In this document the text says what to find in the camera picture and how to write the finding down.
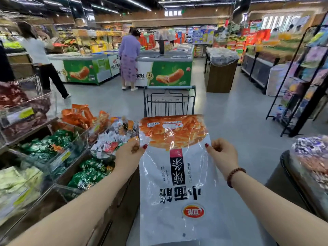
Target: floor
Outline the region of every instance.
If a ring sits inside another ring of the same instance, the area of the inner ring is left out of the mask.
[[[204,60],[193,62],[192,85],[196,86],[195,113],[204,114],[205,123],[212,139],[223,137],[233,143],[239,154],[240,166],[249,175],[265,184],[279,163],[282,152],[289,149],[293,139],[280,137],[282,127],[277,122],[265,120],[273,97],[265,96],[257,89],[238,67],[232,90],[229,94],[206,93],[203,75]],[[88,104],[92,113],[100,110],[114,116],[127,116],[138,120],[143,117],[143,91],[121,91],[121,79],[115,79],[101,86],[66,85],[72,94],[71,102]],[[68,103],[59,100],[59,110]],[[273,239],[258,225],[239,195],[221,178],[222,201],[225,207],[226,223],[230,241],[196,241],[173,245],[276,245]],[[139,246],[139,215],[137,215],[127,246]]]

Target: white snack package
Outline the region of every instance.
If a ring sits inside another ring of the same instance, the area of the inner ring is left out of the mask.
[[[140,245],[230,237],[203,116],[143,118],[139,135]]]

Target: woman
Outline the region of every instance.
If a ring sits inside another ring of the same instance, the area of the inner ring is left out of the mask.
[[[131,91],[138,88],[134,86],[137,80],[137,57],[140,53],[140,32],[136,29],[130,28],[131,35],[126,35],[122,39],[118,56],[121,58],[121,78],[122,90],[126,90],[125,83],[130,82]]]
[[[45,90],[50,90],[50,79],[56,86],[63,98],[69,98],[71,95],[67,93],[64,84],[61,82],[60,77],[50,60],[47,58],[45,48],[52,49],[53,45],[50,37],[42,32],[35,31],[27,22],[18,22],[18,28],[21,32],[23,39],[19,42],[30,55],[33,64],[38,64],[40,68],[41,83]],[[46,37],[46,41],[40,40],[36,35]]]
[[[8,246],[80,246],[96,226],[117,192],[137,169],[147,144],[121,146],[113,172],[76,199],[51,213]],[[280,246],[326,246],[328,223],[275,194],[239,169],[235,147],[224,139],[204,145],[225,180]]]

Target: sausage image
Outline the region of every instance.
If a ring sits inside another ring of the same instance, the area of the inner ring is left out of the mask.
[[[182,78],[183,75],[184,75],[184,71],[182,69],[178,69],[170,75],[166,75],[166,76],[158,75],[156,77],[156,80],[164,84],[171,84],[175,81],[178,81],[180,78]]]
[[[70,76],[72,78],[76,78],[78,80],[84,80],[87,78],[87,76],[89,75],[90,70],[89,68],[87,68],[86,66],[82,67],[82,69],[78,72],[70,72]]]

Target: snack bag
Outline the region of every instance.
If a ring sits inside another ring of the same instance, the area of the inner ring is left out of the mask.
[[[203,116],[143,118],[139,133],[140,245],[226,237]]]

